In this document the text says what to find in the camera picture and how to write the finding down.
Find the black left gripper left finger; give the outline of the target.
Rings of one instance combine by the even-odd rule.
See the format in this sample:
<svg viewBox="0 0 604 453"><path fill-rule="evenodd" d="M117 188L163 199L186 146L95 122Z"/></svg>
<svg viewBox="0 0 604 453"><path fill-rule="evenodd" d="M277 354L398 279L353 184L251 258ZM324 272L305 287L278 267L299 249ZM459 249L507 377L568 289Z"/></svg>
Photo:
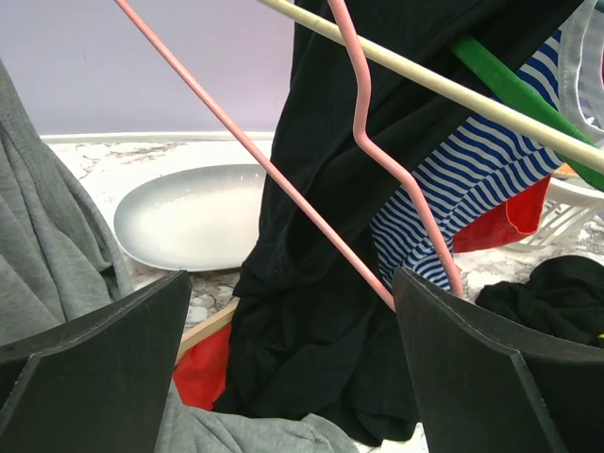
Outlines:
<svg viewBox="0 0 604 453"><path fill-rule="evenodd" d="M153 451L191 291L172 273L2 346L2 451Z"/></svg>

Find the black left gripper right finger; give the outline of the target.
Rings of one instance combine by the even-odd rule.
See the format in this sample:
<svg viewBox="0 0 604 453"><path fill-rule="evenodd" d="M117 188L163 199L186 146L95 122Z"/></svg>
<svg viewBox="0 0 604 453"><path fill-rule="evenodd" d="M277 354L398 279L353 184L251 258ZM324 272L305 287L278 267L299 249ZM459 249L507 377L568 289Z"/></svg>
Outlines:
<svg viewBox="0 0 604 453"><path fill-rule="evenodd" d="M602 451L602 349L521 326L408 269L393 290L429 451Z"/></svg>

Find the black tank top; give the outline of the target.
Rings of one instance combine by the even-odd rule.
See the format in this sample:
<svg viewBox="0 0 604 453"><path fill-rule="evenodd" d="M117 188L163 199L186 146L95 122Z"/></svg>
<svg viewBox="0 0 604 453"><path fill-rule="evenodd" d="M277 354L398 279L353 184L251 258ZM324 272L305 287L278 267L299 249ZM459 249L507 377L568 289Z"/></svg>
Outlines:
<svg viewBox="0 0 604 453"><path fill-rule="evenodd" d="M476 304L547 335L603 346L603 265L589 258L546 260L524 283L484 287Z"/></svg>

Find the cream wooden hanger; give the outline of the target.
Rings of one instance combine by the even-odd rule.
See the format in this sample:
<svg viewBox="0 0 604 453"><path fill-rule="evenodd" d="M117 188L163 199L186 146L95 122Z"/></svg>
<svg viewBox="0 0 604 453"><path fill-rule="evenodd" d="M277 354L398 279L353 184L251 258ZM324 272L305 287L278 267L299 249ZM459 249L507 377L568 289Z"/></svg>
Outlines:
<svg viewBox="0 0 604 453"><path fill-rule="evenodd" d="M603 171L603 153L587 143L505 107L410 59L355 35L349 27L345 29L346 33L342 34L337 25L287 1L264 1L263 4L317 34L344 46L352 54L351 59L355 70L365 68L366 61L370 59L424 88L550 147L571 160L594 171Z"/></svg>

